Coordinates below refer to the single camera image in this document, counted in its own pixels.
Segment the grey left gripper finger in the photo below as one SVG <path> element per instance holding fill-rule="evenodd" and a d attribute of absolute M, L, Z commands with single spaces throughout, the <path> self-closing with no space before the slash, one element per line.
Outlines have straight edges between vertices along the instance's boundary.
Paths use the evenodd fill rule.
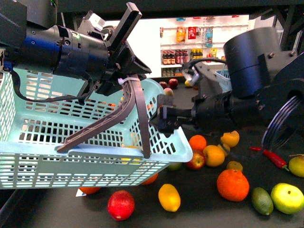
<path fill-rule="evenodd" d="M 125 79 L 119 78 L 118 82 L 123 88 L 124 95 L 124 99 L 119 107 L 109 115 L 106 115 L 96 122 L 68 136 L 65 139 L 64 144 L 56 148 L 56 151 L 58 153 L 66 152 L 78 146 L 88 139 L 120 123 L 129 115 L 135 106 L 135 89 L 133 87 L 133 82 L 135 82 L 135 75 L 128 75 Z"/>

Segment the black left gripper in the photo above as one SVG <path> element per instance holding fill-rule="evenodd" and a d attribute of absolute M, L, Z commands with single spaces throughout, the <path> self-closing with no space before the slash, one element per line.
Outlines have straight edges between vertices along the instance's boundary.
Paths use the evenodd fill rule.
<path fill-rule="evenodd" d="M 134 54 L 127 41 L 142 13 L 132 2 L 128 2 L 126 6 L 127 9 L 116 27 L 105 26 L 105 20 L 90 10 L 83 17 L 78 32 L 100 38 L 106 46 L 108 62 L 105 64 L 105 72 L 95 80 L 96 93 L 109 96 L 121 90 L 118 79 L 129 76 L 135 93 L 143 156 L 148 159 L 151 155 L 149 118 L 140 81 L 145 80 L 146 75 L 152 71 Z"/>

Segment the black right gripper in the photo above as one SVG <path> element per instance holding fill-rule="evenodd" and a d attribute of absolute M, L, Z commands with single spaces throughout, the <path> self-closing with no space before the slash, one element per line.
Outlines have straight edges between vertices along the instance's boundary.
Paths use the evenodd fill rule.
<path fill-rule="evenodd" d="M 218 58 L 197 58 L 182 65 L 185 78 L 191 86 L 198 87 L 190 109 L 177 108 L 170 96 L 157 97 L 157 111 L 149 121 L 150 126 L 169 137 L 183 125 L 191 125 L 202 133 L 224 133 L 237 128 L 229 114 L 230 91 L 223 90 L 206 61 L 226 64 Z"/>

